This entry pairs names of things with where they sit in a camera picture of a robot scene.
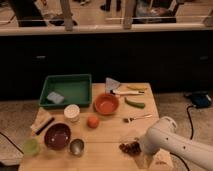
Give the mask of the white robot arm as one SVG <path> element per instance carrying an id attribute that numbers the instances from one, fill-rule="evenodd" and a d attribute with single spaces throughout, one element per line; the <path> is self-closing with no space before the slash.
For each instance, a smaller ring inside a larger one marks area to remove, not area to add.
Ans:
<path id="1" fill-rule="evenodd" d="M 207 171 L 213 171 L 213 146 L 177 135 L 176 129 L 177 124 L 171 117 L 160 118 L 139 138 L 142 152 L 146 155 L 155 155 L 160 149 L 164 149 Z"/>

